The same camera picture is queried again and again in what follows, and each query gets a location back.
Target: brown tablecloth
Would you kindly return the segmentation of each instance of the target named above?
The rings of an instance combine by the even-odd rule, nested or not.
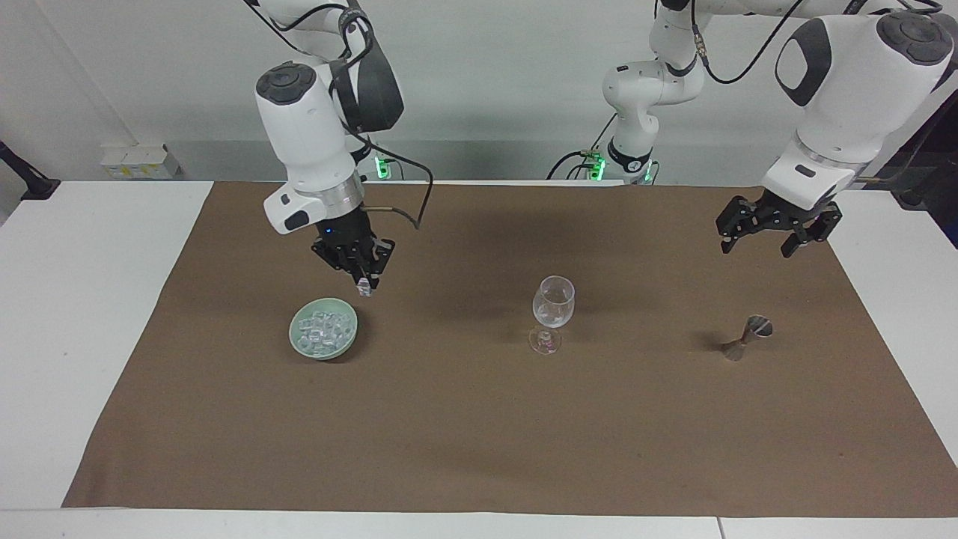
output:
[[[958,515],[958,473],[827,245],[719,250],[738,191],[438,187],[380,290],[280,237],[275,185],[219,183],[89,441],[65,506],[596,515]],[[376,186],[414,210],[421,186]],[[577,287],[527,344],[540,279]],[[286,332],[359,313],[335,363]],[[776,328],[741,363],[716,345]]]

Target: white table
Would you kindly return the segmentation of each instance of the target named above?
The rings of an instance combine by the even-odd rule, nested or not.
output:
[[[725,539],[958,537],[958,520],[949,519],[57,509],[210,186],[66,182],[0,227],[0,538],[149,536],[148,528],[184,537],[719,539],[719,524]],[[833,248],[954,460],[958,251],[926,214],[901,211],[886,193],[847,192],[838,201],[845,220]]]

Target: green led light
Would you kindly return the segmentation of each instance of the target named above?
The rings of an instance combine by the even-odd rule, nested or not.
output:
[[[376,156],[376,175],[379,176],[379,179],[389,179],[390,176],[389,163]]]
[[[593,181],[602,181],[602,176],[605,174],[605,159],[597,153],[593,153],[595,156],[595,164],[592,165],[592,170],[589,171],[589,179]]]

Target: bowl of ice cubes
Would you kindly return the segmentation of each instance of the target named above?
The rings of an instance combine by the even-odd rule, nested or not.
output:
[[[289,324],[289,342],[300,354],[324,362],[349,350],[358,325],[352,305],[342,299],[324,297],[296,313]]]

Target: glass base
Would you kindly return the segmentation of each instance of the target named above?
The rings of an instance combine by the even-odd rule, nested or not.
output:
[[[529,345],[543,356],[555,354],[562,346],[562,335],[559,330],[538,327],[529,332]]]

